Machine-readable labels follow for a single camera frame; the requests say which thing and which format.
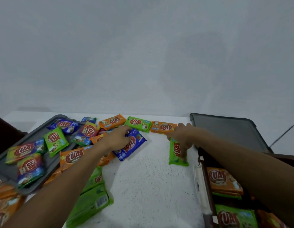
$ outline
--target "open container lid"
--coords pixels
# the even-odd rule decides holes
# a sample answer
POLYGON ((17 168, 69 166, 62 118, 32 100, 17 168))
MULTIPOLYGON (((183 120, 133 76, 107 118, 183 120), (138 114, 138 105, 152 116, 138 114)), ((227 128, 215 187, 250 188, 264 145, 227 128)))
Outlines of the open container lid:
POLYGON ((273 153, 250 119, 191 113, 190 121, 193 126, 204 128, 229 142, 254 151, 273 153))

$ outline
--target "white wall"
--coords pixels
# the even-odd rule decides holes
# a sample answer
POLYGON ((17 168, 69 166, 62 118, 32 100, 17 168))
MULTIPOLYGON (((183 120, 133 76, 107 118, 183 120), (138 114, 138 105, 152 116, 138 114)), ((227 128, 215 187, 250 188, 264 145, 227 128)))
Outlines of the white wall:
POLYGON ((294 0, 0 0, 12 110, 294 123, 294 0))

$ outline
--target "dark gray container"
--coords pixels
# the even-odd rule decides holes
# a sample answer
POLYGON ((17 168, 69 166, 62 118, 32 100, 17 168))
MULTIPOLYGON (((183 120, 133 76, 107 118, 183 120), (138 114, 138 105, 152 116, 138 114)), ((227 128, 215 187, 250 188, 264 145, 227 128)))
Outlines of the dark gray container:
POLYGON ((193 126, 204 128, 229 142, 254 151, 273 153, 250 119, 191 113, 190 121, 193 126))
MULTIPOLYGON (((21 140, 19 140, 12 146, 18 146, 21 144, 34 142, 38 140, 39 138, 42 138, 45 134, 47 134, 50 131, 47 127, 51 125, 53 122, 55 122, 58 118, 69 119, 66 115, 62 115, 62 114, 56 115, 53 118, 46 121, 45 123, 43 123, 41 126, 36 128, 35 130, 33 130, 31 133, 24 136, 21 140)), ((71 119, 71 120, 78 122, 80 124, 79 130, 85 124, 85 122, 79 122, 74 119, 71 119)), ((65 138, 69 142, 69 145, 66 148, 64 148, 62 151, 71 150, 77 146, 76 143, 71 142, 71 139, 73 138, 73 136, 74 136, 73 134, 71 135, 65 134, 65 138)), ((59 153, 52 158, 49 157, 48 152, 45 153, 43 155, 43 161, 44 161, 45 170, 46 170, 45 175, 42 176, 37 181, 35 181, 34 183, 32 183, 31 185, 29 185, 28 187, 20 189, 18 188, 18 184, 17 184, 17 172, 18 172, 17 165, 5 164, 6 154, 7 154, 7 150, 4 151, 2 154, 0 154, 0 180, 4 181, 7 184, 15 186, 16 190, 22 195, 29 195, 33 193, 36 189, 38 189, 50 177, 50 175, 58 168, 59 161, 60 161, 59 153)))

